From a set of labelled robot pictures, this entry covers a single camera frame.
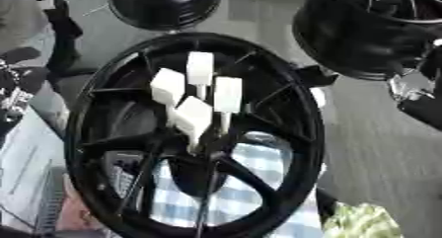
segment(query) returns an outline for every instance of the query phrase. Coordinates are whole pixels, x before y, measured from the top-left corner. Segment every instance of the blue and white checkered tablecloth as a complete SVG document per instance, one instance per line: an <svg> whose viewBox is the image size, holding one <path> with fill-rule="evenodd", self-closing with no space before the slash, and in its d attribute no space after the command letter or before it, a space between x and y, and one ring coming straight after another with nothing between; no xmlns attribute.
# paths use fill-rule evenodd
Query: blue and white checkered tablecloth
<svg viewBox="0 0 442 238"><path fill-rule="evenodd" d="M292 151L285 141L260 132L249 132L247 137L258 139L264 145L238 144L232 157L253 173L277 189L284 178ZM131 181L118 179L115 185L123 197ZM199 201L182 193L172 179L167 162L161 163L155 173L157 190L154 195L152 218L165 224L192 227L196 220ZM304 204L292 216L267 237L270 238L317 238L323 237L318 214L315 190L312 190ZM208 225L230 222L251 213L261 205L259 194L229 176L224 186L210 198Z"/></svg>

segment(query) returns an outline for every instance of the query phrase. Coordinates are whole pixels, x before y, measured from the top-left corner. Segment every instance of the white cube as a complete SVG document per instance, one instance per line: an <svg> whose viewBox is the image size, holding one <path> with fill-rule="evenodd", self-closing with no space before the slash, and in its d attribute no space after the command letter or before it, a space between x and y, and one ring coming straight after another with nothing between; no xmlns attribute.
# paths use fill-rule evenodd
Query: white cube
<svg viewBox="0 0 442 238"><path fill-rule="evenodd" d="M191 52L187 60L187 82L195 86L212 85L215 56L211 52Z"/></svg>
<svg viewBox="0 0 442 238"><path fill-rule="evenodd" d="M185 92L184 74L168 68L162 68L150 83L154 101L174 107Z"/></svg>
<svg viewBox="0 0 442 238"><path fill-rule="evenodd" d="M175 110L175 126L188 135L191 144L197 144L212 124L212 114L211 106L190 96Z"/></svg>
<svg viewBox="0 0 442 238"><path fill-rule="evenodd" d="M243 79L217 77L214 99L215 112L229 114L239 113L243 101Z"/></svg>

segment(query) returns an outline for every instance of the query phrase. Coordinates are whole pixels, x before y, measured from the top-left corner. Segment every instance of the green object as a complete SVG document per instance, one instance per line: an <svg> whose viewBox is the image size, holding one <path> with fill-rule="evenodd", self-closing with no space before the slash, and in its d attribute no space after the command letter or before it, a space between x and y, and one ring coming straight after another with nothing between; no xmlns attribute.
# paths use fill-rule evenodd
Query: green object
<svg viewBox="0 0 442 238"><path fill-rule="evenodd" d="M334 216L324 225L326 238L400 238L398 224L378 205L350 206L338 202Z"/></svg>

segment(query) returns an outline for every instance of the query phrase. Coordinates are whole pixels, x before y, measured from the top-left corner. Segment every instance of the black tire rim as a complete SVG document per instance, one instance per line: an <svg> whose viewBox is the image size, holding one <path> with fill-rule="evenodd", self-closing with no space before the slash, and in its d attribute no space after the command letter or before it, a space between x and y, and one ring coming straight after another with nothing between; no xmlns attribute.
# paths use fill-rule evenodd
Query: black tire rim
<svg viewBox="0 0 442 238"><path fill-rule="evenodd" d="M407 75L442 36L442 0L390 1L307 0L293 35L311 57L342 75L374 81Z"/></svg>
<svg viewBox="0 0 442 238"><path fill-rule="evenodd" d="M253 88L245 87L245 101L252 112L235 117L227 136L213 138L217 133L216 125L212 126L203 137L213 143L203 143L197 157L185 152L186 141L182 135L165 129L164 109L155 104L143 88L155 73L154 68L165 66L162 60L168 60L167 56L178 54L186 58L192 50L211 51L217 58L222 57L216 63L218 74L241 76L246 85L248 81L264 83L254 82L249 85ZM140 63L141 68L134 66ZM171 65L171 68L180 70L178 66ZM324 157L324 126L319 109L308 89L296 75L288 74L289 70L293 69L286 61L258 45L214 34L161 37L117 56L85 86L68 122L66 165L86 206L103 224L123 237L261 237L276 228L304 202L317 181ZM273 104L279 105L282 97L288 105L280 107L283 124L276 125L269 119L268 110L272 107L279 112L279 107ZM113 112L108 106L114 101L132 102L149 110L155 116L156 125L145 133L110 136L103 119ZM253 130L285 139L293 151L300 153L291 160L278 190L229 157L229 151L239 143L239 138ZM204 203L210 197L208 186L207 193L201 197L200 216L194 228L160 223L130 209L127 200L116 194L104 175L102 163L110 150L140 151L137 153L142 156L141 168L135 180L140 183L132 184L130 192L138 193L142 187L152 186L148 182L153 168L159 160L168 160L178 165L207 167L207 181L211 181L214 169L217 174L233 176L257 190L262 206L236 221L206 226L201 216L206 211Z"/></svg>

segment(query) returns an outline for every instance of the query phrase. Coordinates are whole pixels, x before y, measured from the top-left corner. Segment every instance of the gray floor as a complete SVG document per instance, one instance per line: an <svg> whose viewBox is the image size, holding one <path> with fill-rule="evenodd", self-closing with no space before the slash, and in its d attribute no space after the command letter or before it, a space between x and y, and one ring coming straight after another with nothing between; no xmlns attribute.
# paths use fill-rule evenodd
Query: gray floor
<svg viewBox="0 0 442 238"><path fill-rule="evenodd" d="M117 20L107 0L69 0L80 39L81 66L99 67L119 51L155 34ZM289 60L313 64L290 34L303 0L223 0L217 14L197 30L261 43ZM66 85L79 86L85 78ZM72 88L66 94L75 98ZM340 78L326 89L329 173L325 187L350 203L384 206L405 237L442 236L441 133L398 112L384 84Z"/></svg>

